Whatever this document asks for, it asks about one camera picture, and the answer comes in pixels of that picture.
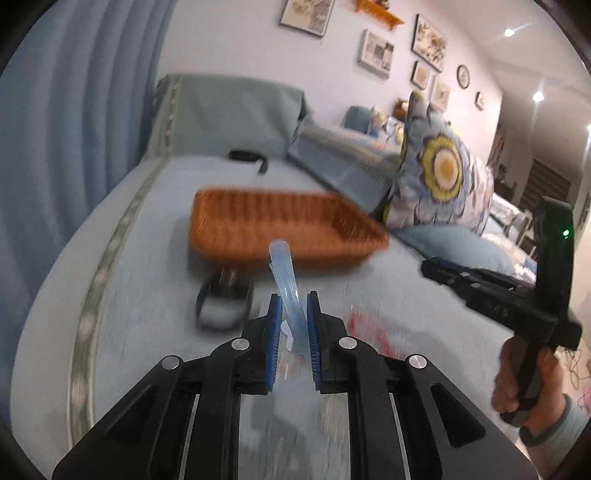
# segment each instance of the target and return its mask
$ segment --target yellow flower pattern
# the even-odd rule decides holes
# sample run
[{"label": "yellow flower pattern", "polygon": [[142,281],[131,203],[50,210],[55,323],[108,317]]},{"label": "yellow flower pattern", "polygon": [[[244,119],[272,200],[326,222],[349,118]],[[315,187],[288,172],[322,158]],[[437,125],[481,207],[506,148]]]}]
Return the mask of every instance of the yellow flower pattern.
[{"label": "yellow flower pattern", "polygon": [[457,198],[464,181],[462,158],[452,139],[438,135],[423,151],[423,181],[434,200],[449,202]]}]

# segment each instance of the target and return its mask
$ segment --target metal screw head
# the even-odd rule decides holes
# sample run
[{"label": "metal screw head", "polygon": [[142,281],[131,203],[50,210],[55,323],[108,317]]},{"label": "metal screw head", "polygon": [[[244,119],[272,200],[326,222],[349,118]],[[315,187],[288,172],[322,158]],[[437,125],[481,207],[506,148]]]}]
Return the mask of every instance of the metal screw head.
[{"label": "metal screw head", "polygon": [[246,350],[250,345],[251,343],[245,338],[237,338],[232,342],[232,348],[234,350]]},{"label": "metal screw head", "polygon": [[414,368],[425,368],[427,366],[427,359],[422,355],[413,355],[408,359],[408,363]]},{"label": "metal screw head", "polygon": [[351,337],[343,337],[339,340],[339,345],[347,350],[352,350],[357,346],[357,340]]},{"label": "metal screw head", "polygon": [[180,365],[181,361],[178,359],[178,357],[175,357],[174,355],[169,355],[169,356],[165,356],[162,361],[160,362],[160,365],[162,365],[162,368],[166,369],[166,370],[174,370],[175,368],[177,368]]}]

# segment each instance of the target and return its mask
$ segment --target black handheld device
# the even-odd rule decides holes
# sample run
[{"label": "black handheld device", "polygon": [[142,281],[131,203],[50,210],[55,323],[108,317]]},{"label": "black handheld device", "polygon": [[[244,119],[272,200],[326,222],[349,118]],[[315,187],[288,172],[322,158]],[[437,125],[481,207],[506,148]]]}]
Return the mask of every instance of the black handheld device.
[{"label": "black handheld device", "polygon": [[534,286],[483,269],[466,268],[438,258],[423,262],[425,278],[447,285],[467,307],[515,333],[511,364],[519,383],[519,408],[501,415],[521,427],[536,405],[543,383],[537,358],[543,347],[576,350],[580,323],[569,310],[573,282],[574,228],[570,205],[542,198],[534,213],[538,249]]}]

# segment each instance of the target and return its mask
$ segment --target floral pillow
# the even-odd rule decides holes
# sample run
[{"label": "floral pillow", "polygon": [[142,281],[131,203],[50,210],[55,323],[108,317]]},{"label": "floral pillow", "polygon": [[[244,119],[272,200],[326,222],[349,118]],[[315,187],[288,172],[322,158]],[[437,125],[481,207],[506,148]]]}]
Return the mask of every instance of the floral pillow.
[{"label": "floral pillow", "polygon": [[482,234],[494,188],[492,171],[416,90],[404,125],[401,161],[384,212],[387,227],[444,223]]}]

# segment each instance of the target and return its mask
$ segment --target decorative border trim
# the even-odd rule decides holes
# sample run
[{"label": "decorative border trim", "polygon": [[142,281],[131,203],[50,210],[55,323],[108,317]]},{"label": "decorative border trim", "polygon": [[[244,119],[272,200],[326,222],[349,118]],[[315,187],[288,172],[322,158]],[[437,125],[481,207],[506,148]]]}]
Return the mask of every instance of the decorative border trim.
[{"label": "decorative border trim", "polygon": [[78,443],[95,424],[93,387],[98,338],[106,293],[131,226],[134,224],[154,182],[172,158],[173,136],[182,78],[182,76],[179,76],[172,85],[173,91],[168,108],[168,121],[164,138],[164,158],[144,180],[144,183],[138,189],[119,220],[115,232],[100,259],[82,304],[68,379],[66,416],[70,448]]}]

